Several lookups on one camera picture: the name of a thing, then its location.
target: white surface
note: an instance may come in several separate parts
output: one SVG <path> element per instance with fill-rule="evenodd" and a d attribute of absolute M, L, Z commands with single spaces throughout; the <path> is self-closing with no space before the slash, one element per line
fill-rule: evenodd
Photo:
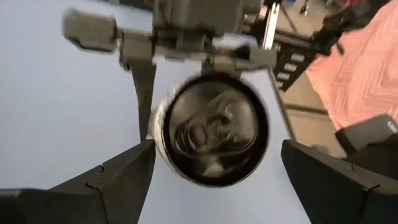
<path fill-rule="evenodd" d="M 115 15 L 124 27 L 151 28 L 150 14 L 104 2 L 0 1 L 0 188 L 47 189 L 139 142 L 134 84 L 118 56 L 79 51 L 61 35 L 62 14 L 72 6 Z M 199 69 L 158 60 L 154 105 Z M 264 71 L 245 78 L 270 116 L 262 164 L 240 184 L 206 189 L 158 156 L 139 223 L 310 223 L 280 158 L 287 131 L 270 80 Z"/>

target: pink blanket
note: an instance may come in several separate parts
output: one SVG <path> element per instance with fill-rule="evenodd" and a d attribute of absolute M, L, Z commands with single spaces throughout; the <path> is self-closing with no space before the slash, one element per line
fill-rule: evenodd
<path fill-rule="evenodd" d="M 362 30 L 343 34 L 336 47 L 307 69 L 312 87 L 337 129 L 388 113 L 398 121 L 398 0 Z"/>

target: can lid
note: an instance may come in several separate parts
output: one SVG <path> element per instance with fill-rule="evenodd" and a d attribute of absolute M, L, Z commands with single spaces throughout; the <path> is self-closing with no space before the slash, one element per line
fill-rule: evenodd
<path fill-rule="evenodd" d="M 165 114 L 168 159 L 198 184 L 235 184 L 266 151 L 266 111 L 255 92 L 225 73 L 208 72 L 179 89 Z"/>

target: black cable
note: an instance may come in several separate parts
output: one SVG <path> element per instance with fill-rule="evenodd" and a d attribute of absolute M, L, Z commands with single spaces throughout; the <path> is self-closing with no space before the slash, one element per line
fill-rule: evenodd
<path fill-rule="evenodd" d="M 319 114 L 319 115 L 329 115 L 328 111 L 324 110 L 324 109 L 312 108 L 310 106 L 294 105 L 291 103 L 286 103 L 285 109 L 301 111 L 301 112 L 308 112 L 308 113 L 315 113 L 315 114 Z"/>
<path fill-rule="evenodd" d="M 292 28 L 292 30 L 293 30 L 295 33 L 298 33 L 299 30 L 298 30 L 297 27 L 294 25 L 292 19 L 289 17 L 289 15 L 287 14 L 287 11 L 286 11 L 285 7 L 284 7 L 282 4 L 280 5 L 280 9 L 281 9 L 282 12 L 284 13 L 284 15 L 285 15 L 285 17 L 286 17 L 286 19 L 287 19 L 287 22 L 289 22 L 289 26 Z"/>

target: floor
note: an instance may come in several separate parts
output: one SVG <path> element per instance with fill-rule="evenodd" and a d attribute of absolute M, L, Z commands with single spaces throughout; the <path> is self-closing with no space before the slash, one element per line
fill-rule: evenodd
<path fill-rule="evenodd" d="M 287 14 L 297 27 L 298 32 L 311 35 L 313 31 L 322 27 L 323 18 L 332 10 L 336 10 L 336 7 L 327 9 L 325 7 L 325 0 L 311 0 L 308 14 L 303 16 L 299 12 L 304 1 L 305 0 L 296 0 L 295 3 L 284 2 L 283 5 Z M 293 31 L 282 11 L 279 12 L 277 26 Z M 286 103 L 323 108 L 322 102 L 312 89 L 305 73 L 300 76 L 286 93 L 282 94 L 282 97 Z M 298 142 L 308 146 L 313 144 L 326 146 L 328 148 L 328 153 L 334 157 L 346 156 L 344 150 L 342 150 L 335 139 L 336 129 L 328 116 L 299 111 L 288 111 L 288 115 Z"/>

